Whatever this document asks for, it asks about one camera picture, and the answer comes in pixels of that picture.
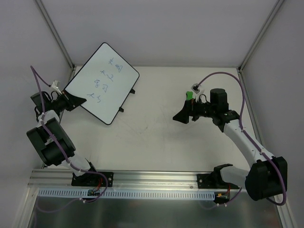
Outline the green whiteboard eraser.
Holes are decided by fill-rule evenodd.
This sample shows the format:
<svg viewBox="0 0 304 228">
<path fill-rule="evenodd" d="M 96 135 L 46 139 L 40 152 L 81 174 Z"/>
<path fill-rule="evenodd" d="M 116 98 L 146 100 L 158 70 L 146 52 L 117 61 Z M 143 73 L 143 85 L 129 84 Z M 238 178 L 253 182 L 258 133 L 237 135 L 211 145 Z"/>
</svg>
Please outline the green whiteboard eraser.
<svg viewBox="0 0 304 228">
<path fill-rule="evenodd" d="M 187 91 L 186 92 L 186 101 L 190 101 L 193 99 L 193 92 L 192 91 Z"/>
</svg>

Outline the white whiteboard black frame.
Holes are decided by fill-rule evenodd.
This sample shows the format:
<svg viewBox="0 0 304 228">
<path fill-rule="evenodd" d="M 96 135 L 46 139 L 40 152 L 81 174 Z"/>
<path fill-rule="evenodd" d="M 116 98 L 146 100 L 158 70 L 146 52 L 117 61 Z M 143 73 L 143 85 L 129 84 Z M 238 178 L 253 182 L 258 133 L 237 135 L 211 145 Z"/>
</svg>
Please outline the white whiteboard black frame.
<svg viewBox="0 0 304 228">
<path fill-rule="evenodd" d="M 110 125 L 139 77 L 139 72 L 104 42 L 67 84 L 65 91 L 86 99 L 81 107 Z"/>
</svg>

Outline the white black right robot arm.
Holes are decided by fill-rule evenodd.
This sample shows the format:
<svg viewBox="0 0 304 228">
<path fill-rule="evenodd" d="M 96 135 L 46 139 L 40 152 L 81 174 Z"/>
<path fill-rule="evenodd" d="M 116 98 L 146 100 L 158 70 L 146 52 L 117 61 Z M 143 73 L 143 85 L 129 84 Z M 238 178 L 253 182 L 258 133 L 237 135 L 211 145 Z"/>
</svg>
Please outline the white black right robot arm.
<svg viewBox="0 0 304 228">
<path fill-rule="evenodd" d="M 254 201 L 270 200 L 271 197 L 281 194 L 282 204 L 285 204 L 287 161 L 283 157 L 275 157 L 246 132 L 241 126 L 239 114 L 229 109 L 224 89 L 212 89 L 210 100 L 206 102 L 187 97 L 183 108 L 173 116 L 173 120 L 188 124 L 190 120 L 196 121 L 200 117 L 212 119 L 213 124 L 240 150 L 250 168 L 246 171 L 232 164 L 216 166 L 205 178 L 207 183 L 217 188 L 223 188 L 227 184 L 244 188 Z"/>
</svg>

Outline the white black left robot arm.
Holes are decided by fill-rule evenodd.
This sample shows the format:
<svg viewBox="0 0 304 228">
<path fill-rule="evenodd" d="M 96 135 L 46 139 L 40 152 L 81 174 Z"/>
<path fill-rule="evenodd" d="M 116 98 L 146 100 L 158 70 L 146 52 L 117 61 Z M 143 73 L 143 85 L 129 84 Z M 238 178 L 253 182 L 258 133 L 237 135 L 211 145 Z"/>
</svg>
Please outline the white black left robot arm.
<svg viewBox="0 0 304 228">
<path fill-rule="evenodd" d="M 60 125 L 60 114 L 72 111 L 86 102 L 86 99 L 63 91 L 52 99 L 43 91 L 31 96 L 34 102 L 37 126 L 26 135 L 47 166 L 65 166 L 73 172 L 73 186 L 100 186 L 102 177 L 87 159 L 75 153 L 76 148 Z"/>
</svg>

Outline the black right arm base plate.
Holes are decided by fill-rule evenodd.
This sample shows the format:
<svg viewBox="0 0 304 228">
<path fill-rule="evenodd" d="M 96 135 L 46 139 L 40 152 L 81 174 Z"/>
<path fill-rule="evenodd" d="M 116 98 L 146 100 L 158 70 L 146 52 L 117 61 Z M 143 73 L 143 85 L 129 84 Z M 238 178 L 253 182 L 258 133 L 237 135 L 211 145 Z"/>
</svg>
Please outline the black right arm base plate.
<svg viewBox="0 0 304 228">
<path fill-rule="evenodd" d="M 199 173 L 197 177 L 198 189 L 226 189 L 230 187 L 233 190 L 239 189 L 239 186 L 224 182 L 217 174 L 212 173 Z"/>
</svg>

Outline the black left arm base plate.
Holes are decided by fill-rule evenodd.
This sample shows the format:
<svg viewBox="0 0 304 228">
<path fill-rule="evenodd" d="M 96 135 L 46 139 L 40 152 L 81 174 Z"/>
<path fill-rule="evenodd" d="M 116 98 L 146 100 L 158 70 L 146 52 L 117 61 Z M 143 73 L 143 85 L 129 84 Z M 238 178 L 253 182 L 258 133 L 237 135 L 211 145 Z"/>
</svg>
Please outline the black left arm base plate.
<svg viewBox="0 0 304 228">
<path fill-rule="evenodd" d="M 100 172 L 101 174 L 103 174 L 107 181 L 108 181 L 108 187 L 112 187 L 113 186 L 113 180 L 114 180 L 114 173 L 113 172 L 107 172 L 107 171 L 103 171 Z M 76 176 L 73 173 L 73 178 L 71 181 L 71 185 L 72 186 L 76 186 L 76 187 L 97 187 L 99 184 L 101 184 L 101 187 L 105 187 L 106 186 L 106 182 L 105 182 L 105 178 L 102 177 L 99 174 L 89 174 L 89 173 L 84 173 L 81 176 Z"/>
</svg>

